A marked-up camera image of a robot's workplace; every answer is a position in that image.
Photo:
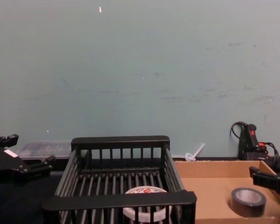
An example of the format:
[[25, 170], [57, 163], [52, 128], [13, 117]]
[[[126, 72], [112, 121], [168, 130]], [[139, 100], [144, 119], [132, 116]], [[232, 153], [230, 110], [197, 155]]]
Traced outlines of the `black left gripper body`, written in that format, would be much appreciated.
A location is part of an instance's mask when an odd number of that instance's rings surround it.
[[0, 184], [14, 182], [24, 184], [29, 180], [27, 164], [9, 149], [0, 147]]

